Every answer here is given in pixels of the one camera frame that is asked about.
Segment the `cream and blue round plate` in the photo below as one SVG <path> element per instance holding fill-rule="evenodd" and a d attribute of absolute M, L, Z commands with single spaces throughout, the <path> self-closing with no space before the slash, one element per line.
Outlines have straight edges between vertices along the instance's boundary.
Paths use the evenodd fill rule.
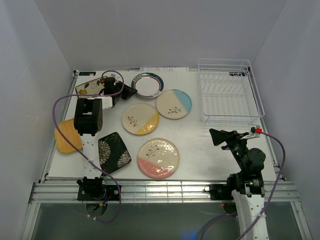
<path fill-rule="evenodd" d="M 192 109 L 192 100 L 184 91 L 172 89 L 157 97 L 155 106 L 163 117 L 178 120 L 186 117 Z"/>

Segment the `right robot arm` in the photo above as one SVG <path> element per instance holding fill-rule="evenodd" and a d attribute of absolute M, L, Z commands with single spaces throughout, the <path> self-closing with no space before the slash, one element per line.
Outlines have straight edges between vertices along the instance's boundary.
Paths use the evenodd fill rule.
<path fill-rule="evenodd" d="M 240 172 L 229 175 L 226 183 L 208 186 L 210 199 L 234 200 L 243 240 L 268 240 L 266 217 L 261 212 L 266 199 L 262 176 L 266 155 L 259 148 L 247 147 L 247 140 L 259 138 L 262 129 L 256 125 L 239 133 L 211 128 L 209 133 L 214 146 L 226 143 L 221 149 L 229 150 L 240 168 Z"/>

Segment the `green red rimmed white plate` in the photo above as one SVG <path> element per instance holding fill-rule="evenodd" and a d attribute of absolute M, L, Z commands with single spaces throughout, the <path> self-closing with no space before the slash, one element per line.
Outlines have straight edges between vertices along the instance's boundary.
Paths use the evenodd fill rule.
<path fill-rule="evenodd" d="M 142 99 L 158 97 L 164 90 L 163 79 L 152 72 L 143 72 L 136 75 L 131 81 L 131 88 L 136 90 L 136 95 Z"/>

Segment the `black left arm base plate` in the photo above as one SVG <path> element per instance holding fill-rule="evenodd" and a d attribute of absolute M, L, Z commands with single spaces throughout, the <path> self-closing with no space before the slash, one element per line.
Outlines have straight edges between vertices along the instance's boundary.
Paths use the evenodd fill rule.
<path fill-rule="evenodd" d="M 101 188 L 94 189 L 89 187 L 88 189 L 80 186 L 78 189 L 77 198 L 78 201 L 119 201 L 120 191 L 116 185 L 103 184 Z"/>

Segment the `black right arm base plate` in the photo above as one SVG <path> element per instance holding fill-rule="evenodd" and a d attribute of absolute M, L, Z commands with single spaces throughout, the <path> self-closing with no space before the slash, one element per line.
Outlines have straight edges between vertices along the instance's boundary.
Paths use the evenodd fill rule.
<path fill-rule="evenodd" d="M 231 191 L 226 184 L 209 184 L 203 188 L 211 201 L 219 201 L 223 210 L 229 215 L 237 213 L 237 207 Z"/>

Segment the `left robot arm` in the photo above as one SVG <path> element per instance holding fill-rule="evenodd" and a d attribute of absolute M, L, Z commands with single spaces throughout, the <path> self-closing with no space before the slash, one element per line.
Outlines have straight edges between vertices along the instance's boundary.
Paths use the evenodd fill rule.
<path fill-rule="evenodd" d="M 131 155 L 118 132 L 99 138 L 103 128 L 103 111 L 115 106 L 118 99 L 127 100 L 135 92 L 124 83 L 123 77 L 102 77 L 98 82 L 103 89 L 98 94 L 79 92 L 74 114 L 74 128 L 80 136 L 82 152 L 86 156 L 83 179 L 77 184 L 85 196 L 100 200 L 108 191 L 104 176 L 131 161 Z"/>

